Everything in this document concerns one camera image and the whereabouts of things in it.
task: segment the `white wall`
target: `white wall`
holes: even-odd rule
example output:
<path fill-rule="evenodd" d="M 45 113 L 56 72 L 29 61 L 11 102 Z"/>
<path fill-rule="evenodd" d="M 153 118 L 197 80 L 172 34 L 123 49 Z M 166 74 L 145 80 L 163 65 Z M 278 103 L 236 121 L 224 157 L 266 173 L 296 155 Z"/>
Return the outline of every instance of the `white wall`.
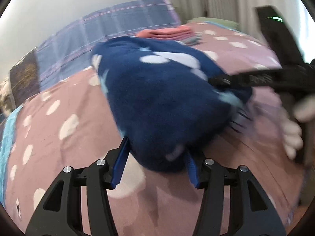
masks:
<path fill-rule="evenodd" d="M 12 0 L 0 18 L 0 80 L 30 50 L 70 22 L 132 0 Z"/>

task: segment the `light blue blanket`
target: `light blue blanket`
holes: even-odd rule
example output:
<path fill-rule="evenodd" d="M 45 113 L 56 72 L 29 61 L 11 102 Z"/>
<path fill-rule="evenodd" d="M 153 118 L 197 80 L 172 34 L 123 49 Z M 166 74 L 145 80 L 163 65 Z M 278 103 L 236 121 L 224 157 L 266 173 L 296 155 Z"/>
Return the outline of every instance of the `light blue blanket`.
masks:
<path fill-rule="evenodd" d="M 7 122 L 5 124 L 3 132 L 0 150 L 0 202 L 2 206 L 4 206 L 4 193 L 7 184 L 6 182 L 7 160 L 9 159 L 12 143 L 14 140 L 16 118 L 22 107 L 23 105 L 20 105 L 10 114 L 10 116 L 7 118 Z"/>

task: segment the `finger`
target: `finger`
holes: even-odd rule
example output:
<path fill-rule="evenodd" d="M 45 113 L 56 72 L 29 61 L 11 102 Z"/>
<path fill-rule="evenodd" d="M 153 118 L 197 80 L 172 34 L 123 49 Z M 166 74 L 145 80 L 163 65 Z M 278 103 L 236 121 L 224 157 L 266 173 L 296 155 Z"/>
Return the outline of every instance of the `finger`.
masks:
<path fill-rule="evenodd" d="M 291 146 L 295 150 L 303 147 L 303 140 L 299 135 L 284 135 L 283 141 L 286 145 Z"/>
<path fill-rule="evenodd" d="M 293 109 L 293 114 L 299 122 L 308 122 L 315 118 L 315 95 L 309 95 L 298 102 Z"/>
<path fill-rule="evenodd" d="M 281 123 L 285 135 L 302 135 L 301 127 L 294 121 L 287 120 Z"/>
<path fill-rule="evenodd" d="M 287 156 L 289 157 L 289 159 L 294 160 L 296 157 L 296 150 L 292 146 L 288 146 L 286 144 L 283 146 L 284 146 L 284 150 L 285 150 Z"/>
<path fill-rule="evenodd" d="M 283 107 L 281 107 L 280 111 L 279 111 L 279 118 L 281 122 L 284 121 L 288 121 L 289 120 L 289 114 L 286 111 L 286 109 L 284 109 Z"/>

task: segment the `black clamp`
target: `black clamp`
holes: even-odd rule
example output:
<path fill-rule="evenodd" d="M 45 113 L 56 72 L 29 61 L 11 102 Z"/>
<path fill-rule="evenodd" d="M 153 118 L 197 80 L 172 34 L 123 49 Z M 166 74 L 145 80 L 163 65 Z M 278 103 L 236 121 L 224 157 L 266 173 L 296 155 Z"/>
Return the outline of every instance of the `black clamp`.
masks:
<path fill-rule="evenodd" d="M 128 138 L 119 148 L 89 167 L 65 167 L 38 204 L 26 229 L 26 236 L 85 236 L 81 218 L 81 186 L 87 187 L 92 236 L 118 236 L 107 189 L 119 184 L 131 150 Z M 229 231 L 226 236 L 284 236 L 285 229 L 268 196 L 246 166 L 222 167 L 202 152 L 185 155 L 191 183 L 204 189 L 194 236 L 219 236 L 224 186 L 231 189 Z"/>

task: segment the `blue gripper pad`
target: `blue gripper pad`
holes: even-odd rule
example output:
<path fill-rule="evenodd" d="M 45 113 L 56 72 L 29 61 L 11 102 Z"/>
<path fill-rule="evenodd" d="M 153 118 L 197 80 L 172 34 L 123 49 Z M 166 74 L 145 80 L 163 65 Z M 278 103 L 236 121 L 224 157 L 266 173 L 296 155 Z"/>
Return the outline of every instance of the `blue gripper pad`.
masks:
<path fill-rule="evenodd" d="M 122 173 L 123 170 L 125 169 L 125 165 L 130 153 L 130 143 L 126 137 L 122 140 L 122 143 L 119 148 L 120 152 L 112 169 L 111 187 L 113 189 L 115 189 L 116 185 L 120 183 Z"/>
<path fill-rule="evenodd" d="M 186 165 L 190 182 L 193 184 L 194 187 L 199 188 L 200 182 L 198 176 L 198 167 L 189 151 L 186 151 L 184 155 L 184 162 Z"/>

